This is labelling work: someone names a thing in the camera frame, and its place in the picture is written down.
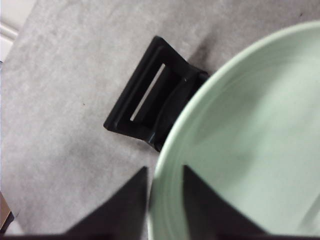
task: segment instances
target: pale green bowl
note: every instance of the pale green bowl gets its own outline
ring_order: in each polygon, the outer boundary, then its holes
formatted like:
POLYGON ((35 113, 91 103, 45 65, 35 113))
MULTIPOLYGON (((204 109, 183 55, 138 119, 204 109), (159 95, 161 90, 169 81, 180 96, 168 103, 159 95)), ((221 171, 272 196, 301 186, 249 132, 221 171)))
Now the pale green bowl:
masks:
POLYGON ((150 239, 189 239, 184 164, 267 232, 320 235, 320 22, 258 41, 190 100, 156 166, 150 239))

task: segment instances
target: black plastic piece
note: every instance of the black plastic piece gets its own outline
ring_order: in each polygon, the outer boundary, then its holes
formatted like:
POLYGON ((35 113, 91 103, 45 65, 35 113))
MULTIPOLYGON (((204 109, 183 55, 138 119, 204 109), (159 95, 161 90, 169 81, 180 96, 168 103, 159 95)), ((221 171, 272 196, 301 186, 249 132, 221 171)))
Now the black plastic piece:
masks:
POLYGON ((9 227, 9 224, 15 219, 14 215, 12 212, 9 213, 8 217, 6 218, 2 228, 0 229, 0 236, 4 234, 9 227))
POLYGON ((186 165, 183 169, 183 204, 192 240, 208 239, 217 234, 265 233, 225 202, 186 165))
POLYGON ((207 79, 205 71, 187 63, 163 38, 155 36, 103 126, 144 140, 160 151, 180 112, 207 79), (162 64, 164 69, 132 119, 162 64))
POLYGON ((137 172, 115 195, 67 231, 71 235, 139 240, 147 210, 147 168, 137 172))

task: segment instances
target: brown cardboard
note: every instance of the brown cardboard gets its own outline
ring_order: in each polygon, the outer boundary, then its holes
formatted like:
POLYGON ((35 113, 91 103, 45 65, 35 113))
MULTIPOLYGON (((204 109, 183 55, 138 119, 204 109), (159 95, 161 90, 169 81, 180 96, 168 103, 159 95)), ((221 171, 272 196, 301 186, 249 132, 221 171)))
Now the brown cardboard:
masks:
POLYGON ((9 214, 10 214, 10 208, 8 207, 8 204, 4 196, 2 196, 2 193, 0 192, 0 229, 5 224, 9 214))

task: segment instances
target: floor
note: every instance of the floor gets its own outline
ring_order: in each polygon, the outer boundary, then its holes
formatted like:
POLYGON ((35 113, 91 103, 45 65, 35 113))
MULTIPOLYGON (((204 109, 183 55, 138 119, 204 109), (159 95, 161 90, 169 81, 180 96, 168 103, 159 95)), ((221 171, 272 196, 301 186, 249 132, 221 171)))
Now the floor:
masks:
POLYGON ((23 231, 66 231, 143 165, 152 179, 158 153, 103 123, 154 35, 213 73, 319 19, 319 0, 38 0, 1 69, 1 191, 23 231))

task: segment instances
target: black bracket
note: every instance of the black bracket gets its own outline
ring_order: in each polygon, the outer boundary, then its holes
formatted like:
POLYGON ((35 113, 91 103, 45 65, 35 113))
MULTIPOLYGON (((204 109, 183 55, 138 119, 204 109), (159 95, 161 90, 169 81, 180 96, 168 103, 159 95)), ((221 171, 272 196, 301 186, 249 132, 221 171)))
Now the black bracket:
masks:
MULTIPOLYGON (((147 168, 142 167, 108 201, 65 233, 0 235, 0 239, 141 240, 148 209, 147 177, 147 168)), ((268 234, 223 200, 187 165, 183 167, 183 208, 191 240, 320 240, 317 236, 268 234)))
POLYGON ((155 36, 103 126, 160 151, 180 112, 208 77, 155 36))

